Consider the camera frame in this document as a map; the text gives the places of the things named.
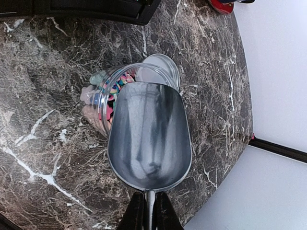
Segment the clear plastic container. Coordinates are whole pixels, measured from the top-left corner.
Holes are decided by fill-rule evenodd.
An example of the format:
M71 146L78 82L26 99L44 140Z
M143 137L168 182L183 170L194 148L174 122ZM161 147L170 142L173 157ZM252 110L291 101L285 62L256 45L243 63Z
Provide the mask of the clear plastic container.
M164 84L179 90L179 74L171 74L165 68L150 63L118 66L95 73L91 77L91 85L83 88L83 114L105 137L111 130L121 88L135 81Z

